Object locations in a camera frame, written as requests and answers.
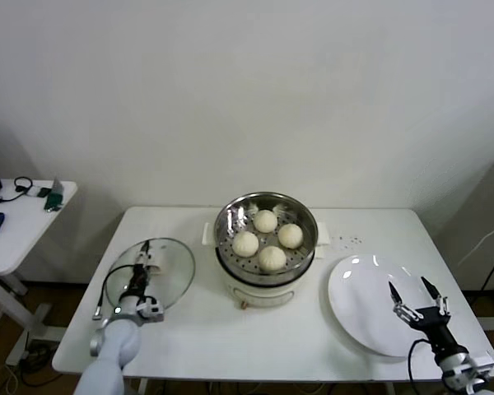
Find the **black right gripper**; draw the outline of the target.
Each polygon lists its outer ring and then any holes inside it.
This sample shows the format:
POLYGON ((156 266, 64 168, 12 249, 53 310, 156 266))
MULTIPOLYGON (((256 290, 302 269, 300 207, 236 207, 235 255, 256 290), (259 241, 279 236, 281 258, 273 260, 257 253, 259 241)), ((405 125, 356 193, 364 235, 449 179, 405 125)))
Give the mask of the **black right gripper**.
POLYGON ((426 335, 435 358, 448 358, 460 354, 461 345, 448 329, 448 322, 450 321, 448 298, 442 296, 436 286, 424 276, 421 277, 421 280, 435 306, 416 309, 416 311, 409 308, 390 281, 389 290, 394 303, 394 313, 404 322, 411 322, 409 326, 412 329, 426 335))

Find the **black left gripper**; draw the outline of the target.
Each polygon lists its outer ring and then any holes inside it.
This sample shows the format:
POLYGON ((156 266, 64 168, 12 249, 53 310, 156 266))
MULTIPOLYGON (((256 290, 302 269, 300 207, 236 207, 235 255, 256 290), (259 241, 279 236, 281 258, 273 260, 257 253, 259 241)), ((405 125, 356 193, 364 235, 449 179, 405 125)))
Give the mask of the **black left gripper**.
POLYGON ((149 273, 145 266, 150 266, 152 261, 153 249, 151 241, 147 239, 137 253, 136 264, 133 266, 133 275, 128 283, 126 296, 144 297, 149 282, 149 273))

